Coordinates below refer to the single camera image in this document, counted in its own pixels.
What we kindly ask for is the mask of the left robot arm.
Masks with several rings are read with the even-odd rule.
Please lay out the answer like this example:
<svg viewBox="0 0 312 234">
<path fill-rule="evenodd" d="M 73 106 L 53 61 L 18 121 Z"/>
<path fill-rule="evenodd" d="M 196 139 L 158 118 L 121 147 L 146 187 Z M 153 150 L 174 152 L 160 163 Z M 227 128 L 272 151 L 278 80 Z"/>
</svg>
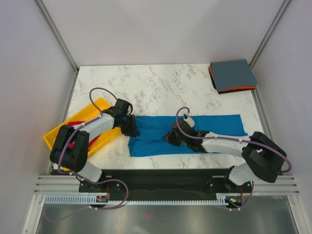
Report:
<svg viewBox="0 0 312 234">
<path fill-rule="evenodd" d="M 132 111 L 131 103 L 118 98 L 114 106 L 100 110 L 91 120 L 75 126 L 62 125 L 50 152 L 50 161 L 84 178 L 95 191 L 105 190 L 107 180 L 101 176 L 102 169 L 88 160 L 89 142 L 115 128 L 120 128 L 125 136 L 138 136 Z"/>
</svg>

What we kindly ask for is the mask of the blue t shirt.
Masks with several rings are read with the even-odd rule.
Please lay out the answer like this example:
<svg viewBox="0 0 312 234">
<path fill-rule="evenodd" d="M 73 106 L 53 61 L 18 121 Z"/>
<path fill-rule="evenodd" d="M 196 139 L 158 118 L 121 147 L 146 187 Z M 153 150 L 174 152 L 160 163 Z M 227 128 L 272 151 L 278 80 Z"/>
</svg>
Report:
<svg viewBox="0 0 312 234">
<path fill-rule="evenodd" d="M 240 115 L 224 116 L 192 116 L 195 130 L 206 130 L 220 135 L 244 137 Z M 162 137 L 167 134 L 175 121 L 174 116 L 137 116 L 138 136 L 129 139 L 128 148 L 131 157 L 146 157 L 158 155 L 185 155 L 194 152 L 186 145 L 176 147 Z"/>
</svg>

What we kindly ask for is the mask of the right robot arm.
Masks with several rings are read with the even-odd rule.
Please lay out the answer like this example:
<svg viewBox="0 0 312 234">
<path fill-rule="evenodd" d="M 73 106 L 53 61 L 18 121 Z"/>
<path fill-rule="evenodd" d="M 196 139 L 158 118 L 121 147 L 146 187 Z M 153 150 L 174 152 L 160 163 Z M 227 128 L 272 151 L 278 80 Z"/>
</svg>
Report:
<svg viewBox="0 0 312 234">
<path fill-rule="evenodd" d="M 184 144 L 196 153 L 221 153 L 244 159 L 243 164 L 230 167 L 223 177 L 223 186 L 229 192 L 255 179 L 275 183 L 287 157 L 280 147 L 261 132 L 254 132 L 251 137 L 217 135 L 195 130 L 190 118 L 174 122 L 163 139 L 177 147 Z"/>
</svg>

